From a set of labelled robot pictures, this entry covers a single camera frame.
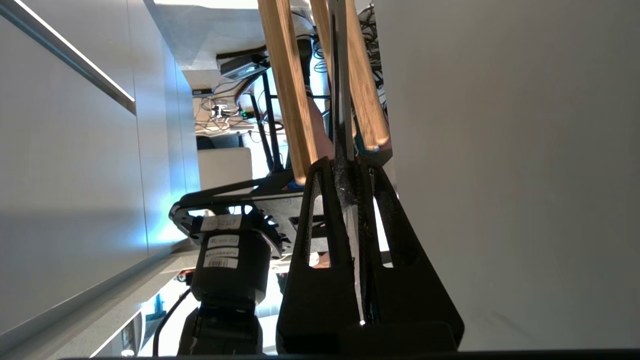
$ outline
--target wooden stick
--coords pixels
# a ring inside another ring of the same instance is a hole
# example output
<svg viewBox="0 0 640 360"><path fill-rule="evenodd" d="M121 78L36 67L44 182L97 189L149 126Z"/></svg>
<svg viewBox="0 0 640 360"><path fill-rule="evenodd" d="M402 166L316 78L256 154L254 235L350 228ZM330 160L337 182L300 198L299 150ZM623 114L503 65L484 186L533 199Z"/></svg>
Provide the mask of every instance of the wooden stick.
<svg viewBox="0 0 640 360"><path fill-rule="evenodd" d="M326 0L310 0L310 3L324 58L327 62L327 70L329 74L332 74L333 69L331 69L329 62L332 50ZM358 115L358 123L360 124L360 132L362 133L365 148L371 150L388 141L389 131L380 106L373 75L371 74L371 64L365 50L360 21L358 20L353 0L346 0L346 10L351 99Z"/></svg>
<svg viewBox="0 0 640 360"><path fill-rule="evenodd" d="M389 140L385 114L382 112L378 89L371 74L371 64L364 46L360 20L354 0L346 0L347 43L349 47L349 84L353 107L358 115L360 131L364 138L373 137L376 145Z"/></svg>
<svg viewBox="0 0 640 360"><path fill-rule="evenodd" d="M258 0L258 10L287 130L293 174L298 184L304 184L317 152L291 6L289 0Z"/></svg>
<svg viewBox="0 0 640 360"><path fill-rule="evenodd" d="M322 46L324 62L326 63L326 73L329 79L333 76L333 64L331 63L331 57L333 56L331 35L329 29L329 10L326 6L326 0L310 0L311 12L314 14L314 20L316 21L316 28L318 30L318 36L320 38L320 46ZM358 129L356 123L351 117L351 136L356 136Z"/></svg>

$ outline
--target cabinet door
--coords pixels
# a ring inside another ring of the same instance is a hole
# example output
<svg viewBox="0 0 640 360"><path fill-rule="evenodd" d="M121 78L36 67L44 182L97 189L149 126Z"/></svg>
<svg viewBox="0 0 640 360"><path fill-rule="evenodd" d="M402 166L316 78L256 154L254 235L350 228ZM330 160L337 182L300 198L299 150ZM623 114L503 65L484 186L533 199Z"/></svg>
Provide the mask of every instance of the cabinet door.
<svg viewBox="0 0 640 360"><path fill-rule="evenodd" d="M175 136L177 127L172 125L177 119L175 61L143 0L129 0L129 20L148 249L153 256L185 238L167 216L179 192L184 193L184 185L178 192L176 183L180 176L184 183L176 170L184 171L184 165L175 156L181 136Z"/></svg>
<svg viewBox="0 0 640 360"><path fill-rule="evenodd" d="M200 191L198 150L196 147L195 125L191 87L180 67L176 64L175 75L178 82L178 106L182 128L182 155L184 157L184 177L188 193Z"/></svg>
<svg viewBox="0 0 640 360"><path fill-rule="evenodd" d="M145 259L147 237L136 117L4 17L0 33L2 334Z"/></svg>
<svg viewBox="0 0 640 360"><path fill-rule="evenodd" d="M135 97L127 0L24 0L24 4Z"/></svg>

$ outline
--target white surface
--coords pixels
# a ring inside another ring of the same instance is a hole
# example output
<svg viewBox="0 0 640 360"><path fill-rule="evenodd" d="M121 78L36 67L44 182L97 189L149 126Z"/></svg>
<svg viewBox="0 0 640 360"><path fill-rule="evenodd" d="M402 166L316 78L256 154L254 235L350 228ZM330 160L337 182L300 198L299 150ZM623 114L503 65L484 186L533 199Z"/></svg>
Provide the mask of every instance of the white surface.
<svg viewBox="0 0 640 360"><path fill-rule="evenodd" d="M202 189L251 180L251 150L246 147L233 149L208 149L198 151L200 185ZM233 193L248 193L252 189Z"/></svg>
<svg viewBox="0 0 640 360"><path fill-rule="evenodd" d="M149 255L184 238L167 214L184 194L184 183L172 184L172 167L184 165L172 156L182 147L176 98L175 64L143 0L129 0L138 141Z"/></svg>
<svg viewBox="0 0 640 360"><path fill-rule="evenodd" d="M180 133L182 135L182 159L186 192L200 190L200 171L198 169L198 149L193 129L193 105L191 88L178 64L175 64L175 77L178 86L178 110L180 111Z"/></svg>
<svg viewBox="0 0 640 360"><path fill-rule="evenodd" d="M0 334L147 257L136 118L0 17Z"/></svg>
<svg viewBox="0 0 640 360"><path fill-rule="evenodd" d="M24 4L133 100L127 0L24 0Z"/></svg>
<svg viewBox="0 0 640 360"><path fill-rule="evenodd" d="M640 346L637 1L376 1L397 186L463 350Z"/></svg>

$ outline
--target tangled wires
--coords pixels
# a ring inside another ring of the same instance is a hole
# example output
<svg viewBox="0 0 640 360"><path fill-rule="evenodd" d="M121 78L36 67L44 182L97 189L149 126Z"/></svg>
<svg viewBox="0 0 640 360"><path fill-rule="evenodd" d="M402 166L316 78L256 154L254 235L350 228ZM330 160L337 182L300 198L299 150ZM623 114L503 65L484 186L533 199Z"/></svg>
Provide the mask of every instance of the tangled wires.
<svg viewBox="0 0 640 360"><path fill-rule="evenodd" d="M364 45L369 57L369 63L371 64L371 71L376 82L376 87L382 89L384 80L382 78L382 61L380 60L380 45L378 44L378 29L376 27L376 14L373 5L369 5L366 9L358 15L360 21L360 31L362 32L362 38L364 39ZM317 35L312 35L313 41L312 47L314 51L314 57L322 60L314 66L316 72L324 73L326 69L326 61L320 41Z"/></svg>

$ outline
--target hole cutout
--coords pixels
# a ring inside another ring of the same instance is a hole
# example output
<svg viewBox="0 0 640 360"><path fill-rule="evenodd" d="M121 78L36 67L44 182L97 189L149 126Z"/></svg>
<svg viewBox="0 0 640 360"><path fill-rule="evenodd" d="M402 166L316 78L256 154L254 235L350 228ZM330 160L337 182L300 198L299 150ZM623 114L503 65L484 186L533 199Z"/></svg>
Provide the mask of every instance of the hole cutout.
<svg viewBox="0 0 640 360"><path fill-rule="evenodd" d="M227 208L231 215L242 215L242 206L229 206Z"/></svg>
<svg viewBox="0 0 640 360"><path fill-rule="evenodd" d="M300 224L300 217L291 217L289 222L293 226L294 230L298 231L298 225ZM311 238L325 238L326 237L326 222L324 222L324 215L314 215L313 224L311 227Z"/></svg>
<svg viewBox="0 0 640 360"><path fill-rule="evenodd" d="M373 210L376 214L376 230L378 231L378 247L380 248L382 266L385 268L392 268L394 267L394 264L391 260L389 242L387 241L387 234L385 232L385 227L382 224L382 218L380 217L380 210L378 209L378 201L376 201L376 198L373 198Z"/></svg>
<svg viewBox="0 0 640 360"><path fill-rule="evenodd" d="M329 246L326 238L311 239L309 246L309 266L314 269L324 269L331 267L329 258Z"/></svg>
<svg viewBox="0 0 640 360"><path fill-rule="evenodd" d="M192 217L206 217L207 216L207 210L206 209L189 210L189 211L187 211L187 214L191 215Z"/></svg>

